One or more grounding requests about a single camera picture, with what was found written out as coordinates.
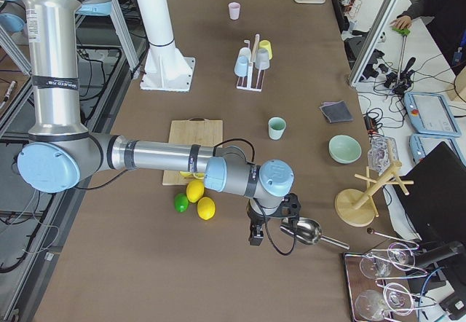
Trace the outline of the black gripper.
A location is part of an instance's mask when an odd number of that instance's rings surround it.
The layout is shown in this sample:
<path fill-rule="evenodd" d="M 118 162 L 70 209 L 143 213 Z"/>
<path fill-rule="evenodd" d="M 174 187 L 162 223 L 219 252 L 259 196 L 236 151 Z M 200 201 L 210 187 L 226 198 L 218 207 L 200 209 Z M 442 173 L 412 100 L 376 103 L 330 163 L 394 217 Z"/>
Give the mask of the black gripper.
<path fill-rule="evenodd" d="M 276 211 L 276 207 L 266 207 L 261 204 L 256 198 L 248 200 L 247 215 L 250 219 L 250 234 L 248 242 L 251 246 L 260 246 L 264 239 L 264 232 L 262 230 L 263 224 L 268 217 Z"/>

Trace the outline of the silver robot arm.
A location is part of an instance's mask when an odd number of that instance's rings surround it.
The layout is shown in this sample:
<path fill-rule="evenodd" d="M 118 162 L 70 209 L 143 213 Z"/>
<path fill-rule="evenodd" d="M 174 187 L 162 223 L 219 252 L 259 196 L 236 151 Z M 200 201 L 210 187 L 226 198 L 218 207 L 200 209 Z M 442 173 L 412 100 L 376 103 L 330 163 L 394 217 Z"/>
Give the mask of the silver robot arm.
<path fill-rule="evenodd" d="M 246 197 L 249 243 L 267 237 L 271 218 L 292 228 L 300 204 L 293 171 L 281 160 L 257 165 L 235 146 L 209 147 L 130 140 L 91 133 L 82 123 L 76 53 L 76 14 L 109 15 L 111 0 L 21 0 L 32 67 L 36 121 L 17 159 L 24 181 L 42 192 L 76 186 L 102 170 L 139 168 L 203 173 L 204 185 Z"/>

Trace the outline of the person's hand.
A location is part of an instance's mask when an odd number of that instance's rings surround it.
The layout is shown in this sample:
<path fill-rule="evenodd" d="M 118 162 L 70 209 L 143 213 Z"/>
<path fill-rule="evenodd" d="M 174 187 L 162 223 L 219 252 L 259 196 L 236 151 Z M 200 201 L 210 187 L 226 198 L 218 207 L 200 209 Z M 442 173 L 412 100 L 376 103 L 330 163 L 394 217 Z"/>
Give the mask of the person's hand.
<path fill-rule="evenodd" d="M 393 20 L 390 25 L 392 28 L 398 30 L 410 29 L 412 25 L 412 19 L 408 15 L 402 15 Z"/>

